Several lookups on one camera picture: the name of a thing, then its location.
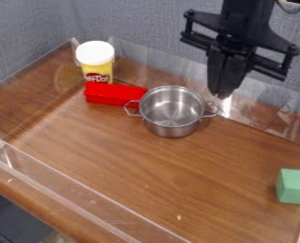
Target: green cube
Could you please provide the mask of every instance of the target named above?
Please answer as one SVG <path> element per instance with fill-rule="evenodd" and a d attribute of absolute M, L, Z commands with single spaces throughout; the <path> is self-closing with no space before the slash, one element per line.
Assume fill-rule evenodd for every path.
<path fill-rule="evenodd" d="M 281 169 L 276 189 L 280 202 L 300 204 L 300 170 Z"/>

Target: wooden table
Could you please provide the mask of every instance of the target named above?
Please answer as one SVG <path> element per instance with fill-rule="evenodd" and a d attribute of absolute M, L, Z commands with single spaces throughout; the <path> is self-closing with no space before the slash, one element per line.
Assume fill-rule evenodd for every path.
<path fill-rule="evenodd" d="M 81 81 L 66 44 L 3 82 L 0 138 L 191 242 L 293 242 L 300 205 L 275 182 L 300 145 L 220 116 L 161 138 L 121 106 L 86 103 Z M 0 194 L 78 242 L 124 242 L 2 168 Z"/>

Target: wooden surface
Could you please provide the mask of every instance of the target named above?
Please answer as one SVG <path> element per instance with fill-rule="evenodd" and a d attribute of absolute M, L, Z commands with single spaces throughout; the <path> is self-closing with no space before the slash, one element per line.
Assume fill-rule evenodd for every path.
<path fill-rule="evenodd" d="M 300 145 L 249 126 L 217 117 L 161 138 L 121 106 L 86 103 L 81 86 L 10 141 L 192 242 L 295 240 L 300 206 L 279 203 L 275 181 L 300 168 Z M 41 220 L 78 242 L 120 242 L 11 178 L 0 170 L 0 193 Z"/>

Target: stainless steel pot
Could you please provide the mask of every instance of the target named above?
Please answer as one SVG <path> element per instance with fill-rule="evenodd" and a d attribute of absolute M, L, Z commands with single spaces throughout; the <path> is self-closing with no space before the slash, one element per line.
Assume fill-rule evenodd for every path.
<path fill-rule="evenodd" d="M 130 112 L 130 103 L 138 103 L 140 114 Z M 211 115 L 205 115 L 208 103 L 215 105 Z M 200 95 L 188 88 L 168 85 L 152 89 L 140 101 L 129 101 L 125 110 L 129 116 L 144 118 L 153 133 L 180 138 L 196 130 L 203 118 L 216 116 L 219 106 L 213 102 L 204 102 Z"/>

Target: gray wall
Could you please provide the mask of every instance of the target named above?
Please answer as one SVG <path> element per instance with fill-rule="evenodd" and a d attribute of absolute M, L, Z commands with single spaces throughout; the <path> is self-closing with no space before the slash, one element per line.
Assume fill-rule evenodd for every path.
<path fill-rule="evenodd" d="M 221 4 L 223 0 L 0 0 L 0 80 L 72 36 L 82 41 L 121 37 L 205 63 L 205 53 L 180 42 L 184 12 L 220 12 Z M 300 13 L 288 15 L 276 7 L 272 27 L 300 46 Z M 285 83 L 252 76 L 300 91 L 300 57 Z"/>

